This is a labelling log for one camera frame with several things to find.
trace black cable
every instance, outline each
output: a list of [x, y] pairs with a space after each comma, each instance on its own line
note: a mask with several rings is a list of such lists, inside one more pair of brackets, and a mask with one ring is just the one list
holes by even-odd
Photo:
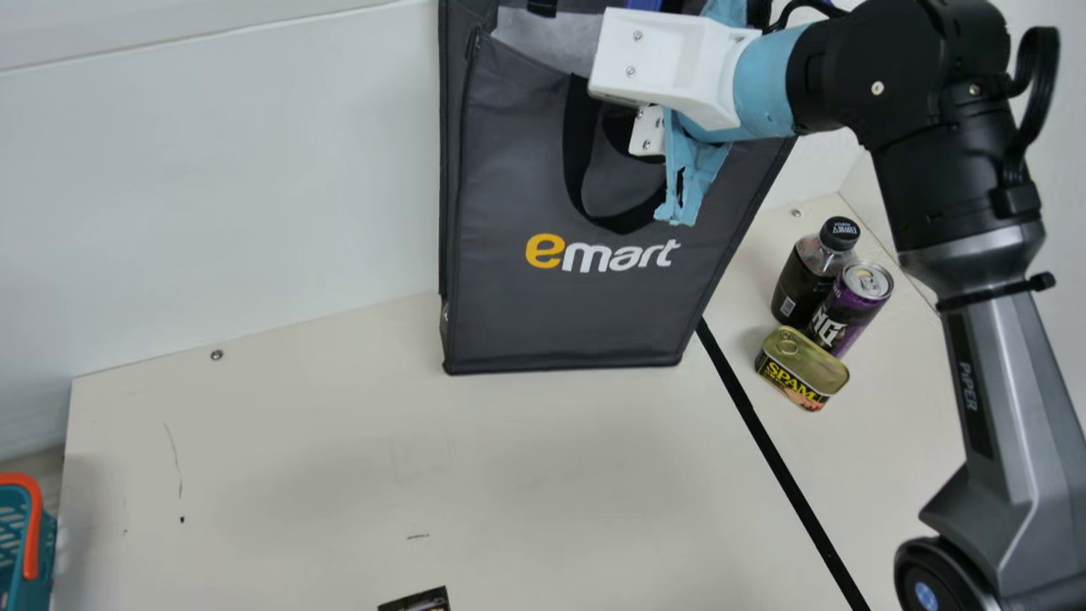
[[1003, 181], [1007, 186], [1028, 181], [1025, 165], [1025, 150], [1040, 135], [1048, 110], [1056, 91], [1056, 74], [1060, 66], [1060, 31], [1055, 27], [1032, 27], [1019, 44], [1014, 79], [1008, 93], [1014, 98], [1025, 92], [1031, 85], [1030, 101], [1026, 103], [1022, 125], [1014, 141], [1007, 150], [1003, 163]]
[[825, 530], [822, 529], [822, 524], [818, 521], [818, 517], [815, 515], [815, 510], [811, 509], [810, 504], [807, 502], [807, 498], [804, 497], [803, 491], [799, 489], [799, 485], [796, 484], [794, 478], [792, 478], [792, 472], [788, 471], [788, 467], [784, 464], [784, 459], [781, 458], [781, 454], [776, 451], [776, 446], [773, 445], [773, 441], [769, 437], [769, 433], [766, 432], [766, 428], [762, 427], [761, 420], [758, 419], [758, 415], [754, 411], [754, 406], [750, 404], [750, 398], [747, 397], [746, 391], [743, 390], [743, 385], [740, 383], [740, 379], [735, 377], [735, 372], [732, 370], [732, 366], [728, 362], [728, 358], [724, 357], [723, 351], [720, 349], [720, 345], [717, 344], [717, 339], [712, 336], [712, 332], [709, 330], [709, 324], [702, 319], [697, 323], [697, 339], [702, 341], [702, 346], [705, 347], [705, 352], [709, 355], [709, 360], [712, 361], [712, 366], [717, 369], [717, 374], [720, 377], [720, 381], [724, 383], [724, 389], [728, 390], [728, 394], [732, 398], [732, 403], [735, 404], [735, 409], [740, 412], [740, 417], [743, 418], [743, 422], [746, 423], [747, 431], [750, 433], [750, 437], [754, 438], [755, 444], [758, 445], [758, 449], [761, 450], [761, 456], [766, 459], [766, 464], [769, 466], [770, 471], [776, 478], [776, 483], [781, 485], [781, 489], [784, 491], [784, 496], [788, 498], [788, 502], [792, 504], [792, 510], [796, 512], [796, 517], [799, 518], [799, 522], [803, 523], [804, 529], [807, 530], [807, 536], [810, 537], [811, 543], [815, 544], [815, 548], [818, 549], [819, 555], [822, 557], [822, 561], [825, 562], [825, 568], [830, 570], [830, 574], [833, 580], [837, 582], [837, 587], [841, 589], [841, 594], [844, 595], [845, 600], [848, 601], [848, 606], [853, 611], [871, 611], [868, 607], [868, 602], [863, 599], [863, 594], [860, 593], [860, 588], [853, 581], [853, 576], [848, 573], [848, 569], [845, 563], [837, 556], [837, 551], [833, 548], [833, 542], [830, 540], [830, 536], [825, 534]]
[[792, 16], [792, 13], [795, 12], [796, 9], [804, 8], [815, 9], [830, 18], [843, 17], [848, 14], [848, 11], [838, 9], [825, 0], [792, 0], [784, 7], [784, 10], [781, 11], [781, 16], [776, 20], [776, 22], [765, 29], [765, 34], [784, 29], [788, 26], [788, 17]]

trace spam can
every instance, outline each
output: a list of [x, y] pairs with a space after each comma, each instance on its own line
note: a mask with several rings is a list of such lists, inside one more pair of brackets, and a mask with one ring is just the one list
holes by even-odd
[[871, 260], [856, 260], [841, 270], [807, 328], [807, 338], [842, 358], [868, 329], [894, 292], [894, 276]]
[[804, 334], [779, 328], [761, 344], [755, 371], [792, 403], [817, 412], [848, 382], [848, 368]]

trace bag handle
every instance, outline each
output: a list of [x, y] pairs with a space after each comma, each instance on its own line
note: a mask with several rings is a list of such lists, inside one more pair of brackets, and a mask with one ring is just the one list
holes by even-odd
[[647, 227], [654, 214], [667, 196], [667, 181], [648, 199], [637, 205], [611, 216], [593, 216], [584, 208], [581, 190], [584, 175], [592, 163], [592, 147], [595, 142], [596, 124], [603, 102], [589, 96], [589, 80], [571, 75], [566, 98], [566, 115], [563, 120], [561, 156], [566, 178], [566, 191], [573, 207], [593, 225], [619, 234], [632, 233]]

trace gold tin lid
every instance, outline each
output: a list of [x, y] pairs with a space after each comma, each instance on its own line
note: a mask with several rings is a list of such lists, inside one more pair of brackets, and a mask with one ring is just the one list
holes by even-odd
[[845, 364], [790, 327], [769, 334], [761, 351], [819, 395], [834, 395], [848, 382]]

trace purple energy drink can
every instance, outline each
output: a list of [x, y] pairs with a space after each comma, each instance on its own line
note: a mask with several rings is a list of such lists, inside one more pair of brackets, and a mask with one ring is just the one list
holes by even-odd
[[892, 292], [894, 277], [882, 265], [871, 260], [848, 264], [815, 311], [807, 338], [834, 357], [844, 357]]

